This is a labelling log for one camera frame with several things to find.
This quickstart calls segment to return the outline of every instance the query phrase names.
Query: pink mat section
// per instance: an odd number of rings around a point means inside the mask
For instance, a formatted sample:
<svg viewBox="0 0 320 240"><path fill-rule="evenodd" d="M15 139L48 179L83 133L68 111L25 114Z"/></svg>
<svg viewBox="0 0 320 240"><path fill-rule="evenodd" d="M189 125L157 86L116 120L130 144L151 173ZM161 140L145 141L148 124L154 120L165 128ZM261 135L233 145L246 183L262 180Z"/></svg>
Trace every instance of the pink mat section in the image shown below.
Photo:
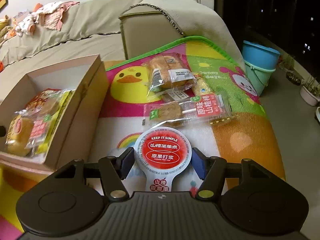
<svg viewBox="0 0 320 240"><path fill-rule="evenodd" d="M21 232L0 215L0 240L16 240Z"/></svg>

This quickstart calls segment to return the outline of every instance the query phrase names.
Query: metal screw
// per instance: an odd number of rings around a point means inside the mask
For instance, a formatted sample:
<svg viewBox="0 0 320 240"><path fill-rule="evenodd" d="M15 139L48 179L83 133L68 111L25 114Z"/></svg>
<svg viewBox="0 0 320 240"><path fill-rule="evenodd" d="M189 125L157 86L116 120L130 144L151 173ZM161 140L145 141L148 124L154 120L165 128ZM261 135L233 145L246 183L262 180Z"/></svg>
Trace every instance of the metal screw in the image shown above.
<svg viewBox="0 0 320 240"><path fill-rule="evenodd" d="M209 198L214 195L214 193L211 190L201 190L198 192L199 197L201 198Z"/></svg>
<svg viewBox="0 0 320 240"><path fill-rule="evenodd" d="M110 195L113 198L121 198L126 195L126 192L124 192L123 190L114 190L110 193Z"/></svg>

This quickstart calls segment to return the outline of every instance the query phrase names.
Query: white oval outline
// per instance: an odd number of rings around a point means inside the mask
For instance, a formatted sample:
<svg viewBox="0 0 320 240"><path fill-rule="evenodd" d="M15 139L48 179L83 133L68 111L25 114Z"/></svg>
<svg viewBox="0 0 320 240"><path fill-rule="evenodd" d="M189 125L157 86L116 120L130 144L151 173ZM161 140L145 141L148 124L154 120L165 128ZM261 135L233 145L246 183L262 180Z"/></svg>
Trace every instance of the white oval outline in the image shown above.
<svg viewBox="0 0 320 240"><path fill-rule="evenodd" d="M176 145L178 145L179 148L178 148L176 151L174 151L174 152L168 151L168 152L175 153L175 152L177 152L178 150L180 150L180 145L177 144L176 142L168 141L168 140L154 140L154 141L151 141L151 142L153 143L153 142L156 142L156 141L172 142L172 143L175 143ZM157 151L156 151L156 150L154 150L154 149L151 149L151 148L149 147L149 144L150 144L151 142L149 142L148 145L147 145L148 148L149 148L151 151L155 151L155 152L165 151L165 150L157 150Z"/></svg>
<svg viewBox="0 0 320 240"><path fill-rule="evenodd" d="M154 162L154 163L159 163L159 164L172 164L172 163L160 163L160 162L155 162L155 161L153 161L153 160L150 160L147 155L148 155L149 153L151 153L151 152L156 152L156 151L150 151L150 152L147 152L147 153L146 153L146 158L147 158L149 161L152 161L152 162Z"/></svg>

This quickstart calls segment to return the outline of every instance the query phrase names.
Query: plant pot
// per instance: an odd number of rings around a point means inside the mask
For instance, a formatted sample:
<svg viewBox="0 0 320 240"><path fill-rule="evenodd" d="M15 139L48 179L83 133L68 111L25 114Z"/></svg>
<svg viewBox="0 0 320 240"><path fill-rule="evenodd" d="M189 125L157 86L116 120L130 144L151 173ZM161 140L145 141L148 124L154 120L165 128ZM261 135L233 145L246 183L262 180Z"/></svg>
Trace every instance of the plant pot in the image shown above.
<svg viewBox="0 0 320 240"><path fill-rule="evenodd" d="M305 100L311 106L315 106L320 101L320 98L315 97L304 86L302 86L300 89L300 95L303 98L303 100Z"/></svg>

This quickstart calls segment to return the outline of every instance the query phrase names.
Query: yellow duck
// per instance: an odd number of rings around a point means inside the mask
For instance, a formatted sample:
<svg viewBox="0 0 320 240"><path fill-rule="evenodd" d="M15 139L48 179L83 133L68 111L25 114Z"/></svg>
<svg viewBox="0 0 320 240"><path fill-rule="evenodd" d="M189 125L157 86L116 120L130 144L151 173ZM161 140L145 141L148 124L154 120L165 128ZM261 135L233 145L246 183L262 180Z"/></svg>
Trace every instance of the yellow duck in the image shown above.
<svg viewBox="0 0 320 240"><path fill-rule="evenodd" d="M143 66L133 66L119 71L114 77L110 93L111 96L120 102L130 104L145 104L148 94L148 70Z"/></svg>

